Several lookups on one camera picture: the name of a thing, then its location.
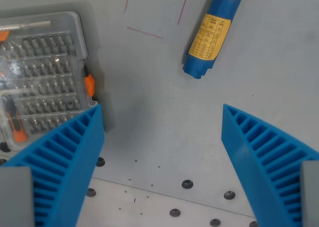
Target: red line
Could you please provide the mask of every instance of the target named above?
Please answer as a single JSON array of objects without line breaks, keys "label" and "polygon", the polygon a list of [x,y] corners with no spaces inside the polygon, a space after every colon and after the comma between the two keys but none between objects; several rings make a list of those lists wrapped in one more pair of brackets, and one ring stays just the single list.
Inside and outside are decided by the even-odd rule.
[{"label": "red line", "polygon": [[141,33],[144,33],[144,34],[147,34],[147,35],[151,35],[151,36],[154,36],[154,37],[157,37],[157,38],[160,38],[160,39],[163,39],[161,36],[156,36],[156,35],[153,35],[153,34],[144,32],[144,31],[136,30],[136,29],[131,28],[131,27],[129,27],[129,26],[127,26],[127,28],[128,28],[128,29],[131,29],[131,30],[134,30],[134,31],[139,31],[139,32],[141,32]]},{"label": "red line", "polygon": [[180,12],[180,15],[179,15],[179,19],[178,19],[177,25],[179,25],[179,21],[180,21],[180,18],[181,18],[181,14],[183,13],[183,10],[184,10],[184,7],[185,7],[185,3],[186,3],[186,0],[184,1],[183,8],[181,9],[181,12]]},{"label": "red line", "polygon": [[129,0],[126,0],[124,12],[126,12],[126,9],[128,8],[128,3],[129,3]]}]

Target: blue wrapped roll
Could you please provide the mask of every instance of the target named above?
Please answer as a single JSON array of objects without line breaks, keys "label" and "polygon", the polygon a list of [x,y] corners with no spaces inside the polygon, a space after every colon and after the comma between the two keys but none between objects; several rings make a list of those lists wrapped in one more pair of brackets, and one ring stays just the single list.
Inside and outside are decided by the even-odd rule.
[{"label": "blue wrapped roll", "polygon": [[200,79],[212,68],[241,0],[212,0],[188,51],[184,72]]}]

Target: blue ribbed bracket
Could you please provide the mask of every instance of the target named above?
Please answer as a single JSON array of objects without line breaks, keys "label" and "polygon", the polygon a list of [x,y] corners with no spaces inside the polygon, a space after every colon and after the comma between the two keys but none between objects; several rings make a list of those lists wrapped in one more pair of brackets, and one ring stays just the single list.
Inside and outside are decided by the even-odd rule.
[{"label": "blue ribbed bracket", "polygon": [[221,139],[259,227],[302,227],[300,167],[319,153],[226,104]]},{"label": "blue ribbed bracket", "polygon": [[74,227],[104,142],[101,105],[53,129],[2,167],[32,171],[36,227]]}]

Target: screwdriver bit set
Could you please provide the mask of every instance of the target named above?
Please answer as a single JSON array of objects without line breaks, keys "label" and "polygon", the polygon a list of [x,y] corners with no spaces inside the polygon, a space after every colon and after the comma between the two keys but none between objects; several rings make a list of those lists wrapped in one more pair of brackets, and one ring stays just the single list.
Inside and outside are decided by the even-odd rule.
[{"label": "screwdriver bit set", "polygon": [[0,19],[0,125],[21,150],[97,104],[73,11]]}]

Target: screw hole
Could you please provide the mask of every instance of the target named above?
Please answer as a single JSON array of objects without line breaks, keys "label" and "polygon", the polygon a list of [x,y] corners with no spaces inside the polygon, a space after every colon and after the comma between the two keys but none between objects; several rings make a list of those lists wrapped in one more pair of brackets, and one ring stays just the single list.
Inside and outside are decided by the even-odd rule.
[{"label": "screw hole", "polygon": [[10,152],[11,151],[6,142],[0,143],[0,150],[2,150],[3,152]]},{"label": "screw hole", "polygon": [[180,210],[179,209],[172,209],[169,212],[169,215],[172,216],[172,217],[178,217],[178,216],[180,216]]},{"label": "screw hole", "polygon": [[213,227],[217,227],[217,226],[220,226],[221,222],[219,219],[213,219],[210,221],[210,226],[213,226]]},{"label": "screw hole", "polygon": [[98,158],[98,162],[96,163],[97,167],[101,167],[105,165],[105,160],[102,157]]},{"label": "screw hole", "polygon": [[194,186],[194,182],[191,181],[191,180],[185,180],[181,183],[181,186],[184,188],[184,189],[190,189]]},{"label": "screw hole", "polygon": [[87,193],[86,193],[86,196],[87,196],[87,197],[94,197],[94,196],[96,196],[96,191],[95,191],[95,189],[88,188],[88,191],[87,191]]},{"label": "screw hole", "polygon": [[249,224],[249,227],[258,227],[257,221],[252,221],[252,222]]},{"label": "screw hole", "polygon": [[2,166],[5,162],[7,162],[6,159],[0,159],[0,166]]},{"label": "screw hole", "polygon": [[233,198],[235,198],[235,192],[233,191],[226,191],[224,194],[224,198],[227,200],[232,200]]}]

